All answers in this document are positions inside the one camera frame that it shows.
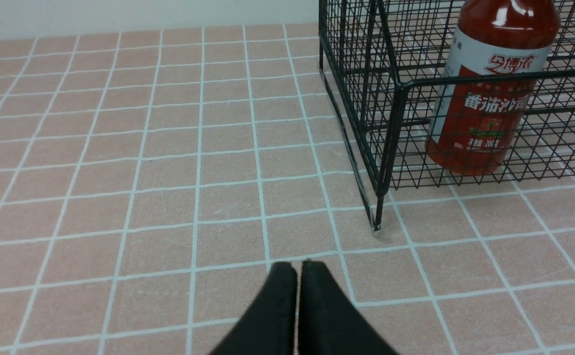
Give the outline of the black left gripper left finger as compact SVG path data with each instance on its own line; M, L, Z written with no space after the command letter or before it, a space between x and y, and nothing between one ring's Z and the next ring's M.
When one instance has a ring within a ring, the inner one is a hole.
M212 355L291 355L294 349L297 273L287 261L272 264L262 288Z

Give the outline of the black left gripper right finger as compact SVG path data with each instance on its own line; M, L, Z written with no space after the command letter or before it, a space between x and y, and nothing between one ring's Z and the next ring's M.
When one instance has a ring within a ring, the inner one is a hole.
M301 270L297 350L301 355L395 355L362 317L322 261Z

